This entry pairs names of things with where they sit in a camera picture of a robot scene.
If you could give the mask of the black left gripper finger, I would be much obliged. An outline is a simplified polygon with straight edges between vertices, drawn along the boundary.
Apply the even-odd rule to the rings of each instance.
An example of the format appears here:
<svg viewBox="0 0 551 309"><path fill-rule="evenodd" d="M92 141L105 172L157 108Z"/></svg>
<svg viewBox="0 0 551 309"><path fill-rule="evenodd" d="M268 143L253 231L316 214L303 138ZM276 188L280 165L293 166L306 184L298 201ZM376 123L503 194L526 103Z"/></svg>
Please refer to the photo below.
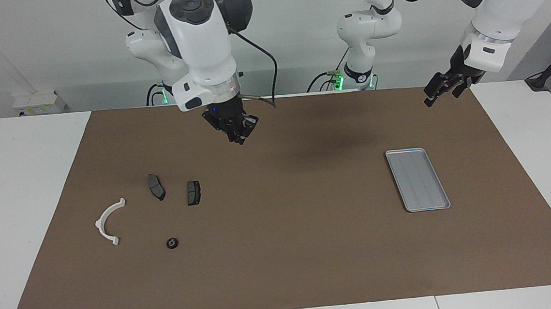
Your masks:
<svg viewBox="0 0 551 309"><path fill-rule="evenodd" d="M425 105L432 107L438 97L451 90L450 83L451 76L449 74L436 73L424 87Z"/></svg>
<svg viewBox="0 0 551 309"><path fill-rule="evenodd" d="M458 77L458 80L455 83L454 89L451 93L453 96L455 96L455 98L459 98L460 95L462 95L463 91L468 88L468 86L470 86L470 77Z"/></svg>

